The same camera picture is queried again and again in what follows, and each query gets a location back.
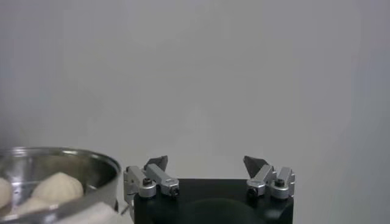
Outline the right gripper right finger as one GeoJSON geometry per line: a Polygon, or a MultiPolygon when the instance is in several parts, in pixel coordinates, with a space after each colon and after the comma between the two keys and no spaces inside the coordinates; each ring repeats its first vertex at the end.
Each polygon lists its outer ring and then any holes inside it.
{"type": "Polygon", "coordinates": [[[258,198],[269,191],[271,197],[287,200],[294,196],[295,173],[290,167],[282,167],[279,172],[264,159],[245,156],[243,163],[249,174],[246,181],[247,196],[258,198]]]}

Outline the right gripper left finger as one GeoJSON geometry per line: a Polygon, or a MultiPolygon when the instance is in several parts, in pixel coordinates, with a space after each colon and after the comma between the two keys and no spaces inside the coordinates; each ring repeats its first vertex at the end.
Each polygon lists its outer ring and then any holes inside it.
{"type": "Polygon", "coordinates": [[[149,159],[143,167],[126,167],[123,172],[124,199],[130,200],[136,195],[153,198],[157,189],[160,189],[163,195],[177,198],[180,195],[179,180],[165,172],[167,165],[168,156],[164,155],[149,159]]]}

